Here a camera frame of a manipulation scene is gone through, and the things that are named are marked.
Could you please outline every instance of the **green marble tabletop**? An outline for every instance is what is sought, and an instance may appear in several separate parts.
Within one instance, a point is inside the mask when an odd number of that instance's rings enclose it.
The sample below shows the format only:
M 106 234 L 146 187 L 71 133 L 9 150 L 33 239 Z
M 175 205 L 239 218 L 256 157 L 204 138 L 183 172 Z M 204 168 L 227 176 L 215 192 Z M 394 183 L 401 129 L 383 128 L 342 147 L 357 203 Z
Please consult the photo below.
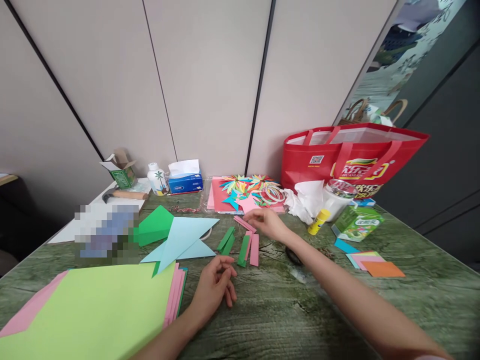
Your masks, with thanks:
M 198 208 L 200 195 L 157 197 L 145 202 L 143 220 L 158 205 Z M 384 223 L 363 242 L 360 251 L 378 251 L 394 262 L 405 278 L 374 278 L 355 270 L 333 246 L 335 236 L 324 226 L 316 236 L 297 217 L 281 215 L 287 226 L 315 247 L 334 253 L 334 261 L 403 311 L 457 359 L 479 359 L 480 277 L 389 213 L 378 209 Z M 205 240 L 216 249 L 230 226 L 245 229 L 232 215 L 174 212 L 175 216 L 212 217 L 220 221 Z M 140 258 L 158 246 L 142 247 Z M 238 257 L 237 240 L 231 255 Z M 189 305 L 200 272 L 211 258 L 181 260 L 188 268 L 181 311 Z M 74 244 L 44 244 L 0 280 L 0 329 L 58 273 L 75 268 Z M 290 263 L 285 248 L 260 234 L 259 267 L 238 267 L 233 309 L 221 305 L 210 323 L 181 354 L 183 359 L 376 359 L 305 269 Z

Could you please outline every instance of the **red shopping bag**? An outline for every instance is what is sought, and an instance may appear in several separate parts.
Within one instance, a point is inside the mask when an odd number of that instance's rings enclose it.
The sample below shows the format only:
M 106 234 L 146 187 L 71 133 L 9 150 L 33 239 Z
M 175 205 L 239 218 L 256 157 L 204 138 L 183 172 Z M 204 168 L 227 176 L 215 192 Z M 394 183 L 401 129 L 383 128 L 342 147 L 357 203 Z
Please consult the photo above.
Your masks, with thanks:
M 304 181 L 342 179 L 357 199 L 376 194 L 427 141 L 421 132 L 374 123 L 317 127 L 283 143 L 281 184 L 294 190 Z

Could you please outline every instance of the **small green box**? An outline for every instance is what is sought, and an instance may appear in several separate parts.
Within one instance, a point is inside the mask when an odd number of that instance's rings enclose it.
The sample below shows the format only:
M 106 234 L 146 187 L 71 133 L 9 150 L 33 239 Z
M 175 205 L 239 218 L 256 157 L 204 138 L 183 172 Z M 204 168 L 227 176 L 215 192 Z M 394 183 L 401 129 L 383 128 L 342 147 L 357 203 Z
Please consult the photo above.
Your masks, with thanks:
M 331 227 L 339 239 L 361 242 L 384 222 L 371 207 L 347 206 Z
M 132 169 L 135 162 L 135 160 L 129 161 L 125 150 L 118 148 L 100 164 L 110 172 L 120 189 L 130 189 L 137 182 L 137 177 Z

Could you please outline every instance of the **orange paper square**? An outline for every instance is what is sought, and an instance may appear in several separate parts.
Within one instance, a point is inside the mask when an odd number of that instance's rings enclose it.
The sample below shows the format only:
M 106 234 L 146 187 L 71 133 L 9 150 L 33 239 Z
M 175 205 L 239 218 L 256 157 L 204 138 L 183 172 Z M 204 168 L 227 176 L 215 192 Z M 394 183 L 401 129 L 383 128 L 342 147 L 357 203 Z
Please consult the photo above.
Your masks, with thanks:
M 393 262 L 362 261 L 370 275 L 375 278 L 404 278 L 405 274 Z

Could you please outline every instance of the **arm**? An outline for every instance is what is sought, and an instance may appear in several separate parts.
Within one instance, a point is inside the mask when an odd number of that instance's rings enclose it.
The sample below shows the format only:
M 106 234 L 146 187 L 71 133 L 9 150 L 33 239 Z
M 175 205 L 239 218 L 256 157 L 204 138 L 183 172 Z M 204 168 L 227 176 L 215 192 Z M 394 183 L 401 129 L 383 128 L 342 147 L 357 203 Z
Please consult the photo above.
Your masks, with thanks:
M 289 247 L 383 358 L 415 359 L 434 355 L 452 359 L 401 311 L 288 229 L 275 212 L 252 210 L 244 220 Z
M 237 276 L 231 265 L 234 261 L 229 256 L 216 256 L 201 272 L 190 306 L 130 360 L 176 359 L 190 339 L 209 321 L 223 297 L 231 308 L 237 301 L 230 280 L 231 276 Z

